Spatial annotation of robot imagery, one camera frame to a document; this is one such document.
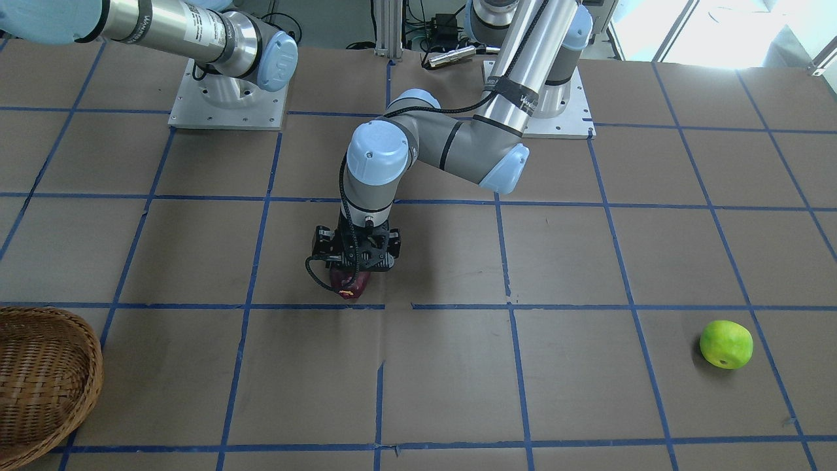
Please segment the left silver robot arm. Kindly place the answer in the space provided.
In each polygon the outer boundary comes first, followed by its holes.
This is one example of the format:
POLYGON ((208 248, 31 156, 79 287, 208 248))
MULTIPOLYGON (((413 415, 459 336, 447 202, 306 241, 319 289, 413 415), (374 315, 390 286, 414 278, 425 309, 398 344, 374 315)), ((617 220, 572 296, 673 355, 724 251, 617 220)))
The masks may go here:
POLYGON ((316 228, 311 260, 343 271, 388 271, 400 240, 389 214, 400 180, 422 162, 497 194, 514 190, 529 151, 521 143, 545 86, 573 45, 585 47, 580 1, 470 1, 470 35, 500 51, 479 101, 443 109, 431 93, 401 93, 359 125, 340 171, 336 230, 316 228))

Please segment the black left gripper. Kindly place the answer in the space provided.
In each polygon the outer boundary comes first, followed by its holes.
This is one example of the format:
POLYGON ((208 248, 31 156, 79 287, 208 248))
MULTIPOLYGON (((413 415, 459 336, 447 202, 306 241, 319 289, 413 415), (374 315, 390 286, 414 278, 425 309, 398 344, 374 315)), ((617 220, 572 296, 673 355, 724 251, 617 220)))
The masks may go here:
POLYGON ((388 221, 375 227, 340 221, 335 230, 316 227, 311 256, 335 270, 385 272, 394 267, 400 249, 401 232, 388 221))

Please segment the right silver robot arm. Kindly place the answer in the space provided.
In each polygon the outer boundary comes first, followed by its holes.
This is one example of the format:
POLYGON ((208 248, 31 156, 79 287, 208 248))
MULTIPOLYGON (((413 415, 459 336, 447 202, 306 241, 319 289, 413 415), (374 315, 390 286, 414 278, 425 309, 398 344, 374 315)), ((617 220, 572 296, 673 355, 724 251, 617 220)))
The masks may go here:
POLYGON ((223 77, 278 92, 299 60, 288 32, 230 1, 3 1, 2 30, 37 44, 106 38, 190 58, 223 77))

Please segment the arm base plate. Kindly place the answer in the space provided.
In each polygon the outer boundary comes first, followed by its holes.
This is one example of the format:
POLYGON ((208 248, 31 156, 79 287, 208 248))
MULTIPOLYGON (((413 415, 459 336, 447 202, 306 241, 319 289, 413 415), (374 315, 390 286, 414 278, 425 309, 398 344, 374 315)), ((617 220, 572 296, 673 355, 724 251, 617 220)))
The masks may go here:
POLYGON ((266 92, 239 78, 207 75, 195 80, 200 69, 188 60, 168 124, 185 130, 281 131, 288 87, 266 92))
POLYGON ((581 54, 563 46, 544 54, 532 46, 503 52, 484 77, 473 119, 520 138, 593 138, 578 75, 581 54))

